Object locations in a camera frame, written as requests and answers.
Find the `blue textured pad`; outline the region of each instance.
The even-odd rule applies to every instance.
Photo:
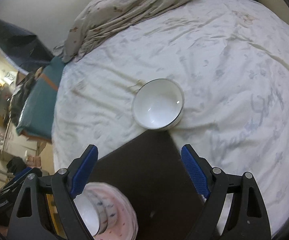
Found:
[[[74,199],[82,193],[97,160],[98,148],[93,146],[72,179],[71,198]]]
[[[190,151],[185,146],[183,146],[181,149],[181,160],[198,194],[201,194],[206,199],[208,199],[210,191],[208,188],[206,176],[203,173],[202,169],[199,167],[196,160],[191,155]]]

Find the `white bed sheet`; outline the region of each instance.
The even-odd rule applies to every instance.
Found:
[[[252,172],[275,234],[289,217],[289,25],[251,0],[192,0],[69,63],[55,106],[55,169],[88,144],[103,157],[144,132],[132,119],[132,86],[156,78],[184,90],[183,119],[170,130],[179,149],[190,143],[211,166]]]

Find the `blanket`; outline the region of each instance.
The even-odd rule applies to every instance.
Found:
[[[67,39],[53,53],[69,62],[80,60],[125,28],[165,13],[190,0],[92,0],[75,19]]]

